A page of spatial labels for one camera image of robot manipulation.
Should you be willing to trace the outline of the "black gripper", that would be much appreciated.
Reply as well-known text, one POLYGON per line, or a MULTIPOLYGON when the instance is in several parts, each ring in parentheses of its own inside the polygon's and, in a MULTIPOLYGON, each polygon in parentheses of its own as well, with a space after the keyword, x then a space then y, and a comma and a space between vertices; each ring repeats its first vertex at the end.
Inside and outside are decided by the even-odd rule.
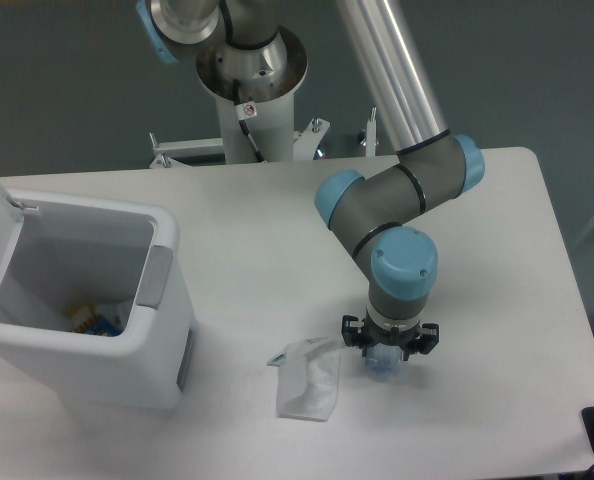
POLYGON ((429 354, 439 343, 440 327, 436 323, 416 323, 408 330, 393 327, 390 330, 378 326, 371 317, 360 320, 344 315, 341 320, 341 335, 347 347, 357 348, 363 356, 377 344, 399 347, 402 359, 407 361, 414 354, 429 354))

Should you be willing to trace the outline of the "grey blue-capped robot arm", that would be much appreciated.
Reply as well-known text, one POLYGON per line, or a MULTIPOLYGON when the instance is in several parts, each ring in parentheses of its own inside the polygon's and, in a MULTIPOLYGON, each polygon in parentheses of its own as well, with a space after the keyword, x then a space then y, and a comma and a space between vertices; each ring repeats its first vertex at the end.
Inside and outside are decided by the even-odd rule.
MULTIPOLYGON (((451 133, 408 25, 394 1, 337 5, 368 89, 397 155, 364 177, 333 174, 314 204, 369 283, 365 316, 346 316, 341 334, 370 364, 428 354, 439 328, 421 314, 435 283, 438 253, 410 221, 476 186, 482 152, 451 133)), ((294 161, 294 94, 307 71, 300 39, 279 20, 275 1, 140 1, 137 12, 165 63, 186 55, 213 96, 230 164, 294 161)))

